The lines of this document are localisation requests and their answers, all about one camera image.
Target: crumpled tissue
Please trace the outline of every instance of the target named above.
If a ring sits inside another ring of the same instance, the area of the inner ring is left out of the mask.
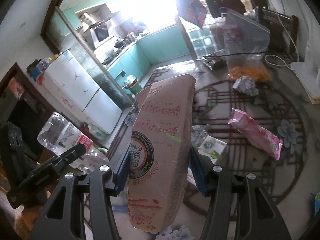
[[[267,129],[261,127],[246,112],[239,109],[232,109],[228,124],[231,124],[242,133],[253,146],[265,150],[276,160],[280,159],[282,140]]]
[[[259,90],[256,88],[254,80],[246,76],[238,78],[233,84],[232,88],[237,89],[241,93],[249,96],[256,96],[259,94]]]

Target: white refrigerator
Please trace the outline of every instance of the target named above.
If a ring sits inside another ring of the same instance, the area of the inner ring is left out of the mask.
[[[44,71],[42,83],[78,120],[110,134],[121,109],[98,86],[70,51],[65,51]]]

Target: pink tissue pack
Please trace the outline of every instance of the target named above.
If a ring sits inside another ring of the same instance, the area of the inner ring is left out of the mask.
[[[132,226],[157,233],[180,209],[189,164],[192,99],[190,74],[168,78],[137,94],[132,128],[128,212]]]
[[[232,109],[228,124],[231,124],[242,133],[253,146],[266,151],[276,160],[279,160],[282,140],[261,127],[246,112]]]

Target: silver screw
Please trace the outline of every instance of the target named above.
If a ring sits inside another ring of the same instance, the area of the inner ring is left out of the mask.
[[[212,168],[215,172],[220,172],[222,171],[222,168],[220,166],[213,166]]]
[[[100,168],[99,168],[100,171],[107,171],[109,170],[109,166],[108,165],[102,165]]]
[[[248,179],[256,179],[256,175],[254,175],[253,173],[248,173],[247,177]]]
[[[68,172],[66,175],[64,175],[66,177],[66,179],[71,179],[73,177],[73,173],[72,172]]]

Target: wooden chair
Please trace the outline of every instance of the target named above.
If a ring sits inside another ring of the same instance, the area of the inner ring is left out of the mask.
[[[284,14],[276,13],[274,11],[270,11],[263,7],[260,11],[260,22],[265,25],[270,30],[270,45],[269,49],[274,50],[276,52],[285,52],[285,53],[296,53],[296,49],[294,47],[293,42],[290,40],[289,48],[287,48],[286,41],[283,36],[284,29],[279,21],[281,19],[284,27],[290,34],[294,44],[297,44],[297,36],[298,36],[298,27],[299,20],[295,15],[291,17],[286,16]]]

